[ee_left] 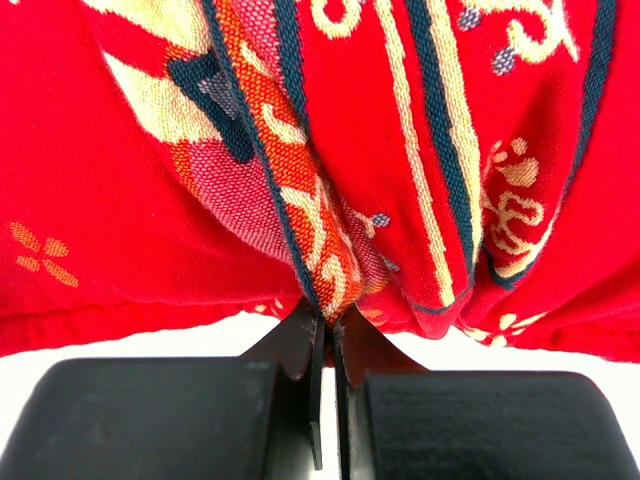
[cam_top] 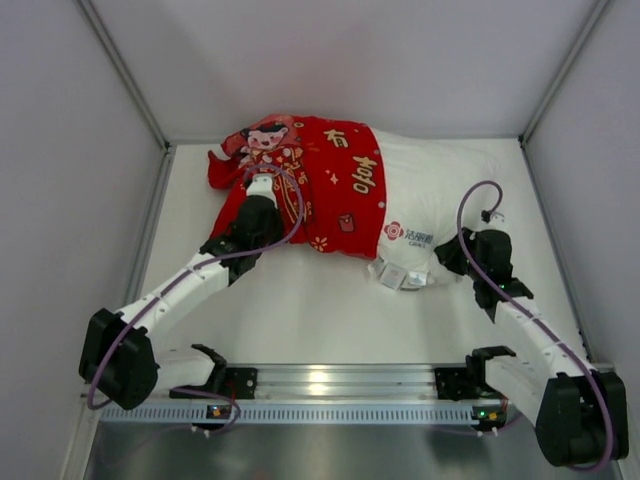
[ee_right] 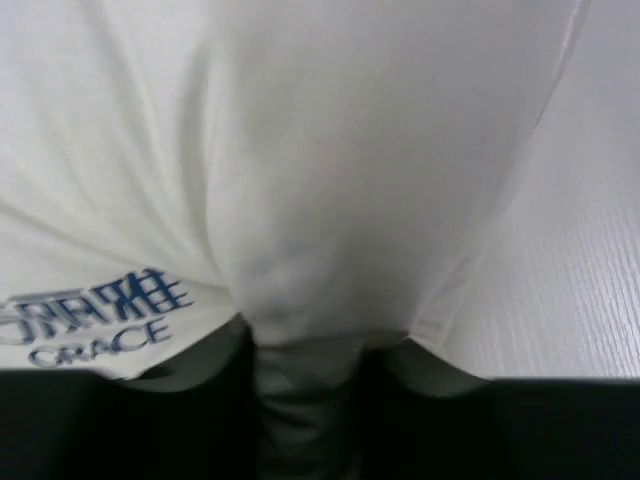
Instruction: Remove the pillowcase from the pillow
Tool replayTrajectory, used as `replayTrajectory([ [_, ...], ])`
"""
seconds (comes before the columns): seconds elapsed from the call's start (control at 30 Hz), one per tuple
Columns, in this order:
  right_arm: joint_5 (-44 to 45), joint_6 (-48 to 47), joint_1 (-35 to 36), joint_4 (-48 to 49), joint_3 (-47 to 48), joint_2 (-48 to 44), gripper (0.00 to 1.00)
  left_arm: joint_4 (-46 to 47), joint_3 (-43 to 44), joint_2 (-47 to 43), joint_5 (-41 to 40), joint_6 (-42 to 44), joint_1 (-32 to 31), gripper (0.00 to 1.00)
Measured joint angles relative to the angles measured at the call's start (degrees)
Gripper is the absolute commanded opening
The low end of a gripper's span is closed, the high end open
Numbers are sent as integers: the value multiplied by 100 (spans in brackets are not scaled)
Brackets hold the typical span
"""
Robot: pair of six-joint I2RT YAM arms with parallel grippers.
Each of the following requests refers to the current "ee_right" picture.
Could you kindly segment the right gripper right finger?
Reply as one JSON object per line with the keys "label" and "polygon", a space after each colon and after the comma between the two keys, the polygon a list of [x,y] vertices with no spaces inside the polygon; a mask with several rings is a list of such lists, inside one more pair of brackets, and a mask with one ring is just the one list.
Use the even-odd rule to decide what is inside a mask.
{"label": "right gripper right finger", "polygon": [[411,340],[359,372],[365,479],[636,479],[639,383],[490,379]]}

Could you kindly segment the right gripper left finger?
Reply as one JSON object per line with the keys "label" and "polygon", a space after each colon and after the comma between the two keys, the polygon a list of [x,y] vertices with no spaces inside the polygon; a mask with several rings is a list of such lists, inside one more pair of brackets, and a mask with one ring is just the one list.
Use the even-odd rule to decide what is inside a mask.
{"label": "right gripper left finger", "polygon": [[253,343],[233,319],[133,380],[1,374],[4,479],[253,479]]}

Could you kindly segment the white pillow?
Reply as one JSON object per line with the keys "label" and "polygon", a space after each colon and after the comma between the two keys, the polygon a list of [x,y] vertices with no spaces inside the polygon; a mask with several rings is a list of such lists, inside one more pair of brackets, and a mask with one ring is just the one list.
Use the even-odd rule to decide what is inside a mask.
{"label": "white pillow", "polygon": [[450,303],[584,1],[5,1],[1,374],[233,319],[258,479],[346,479],[362,356]]}

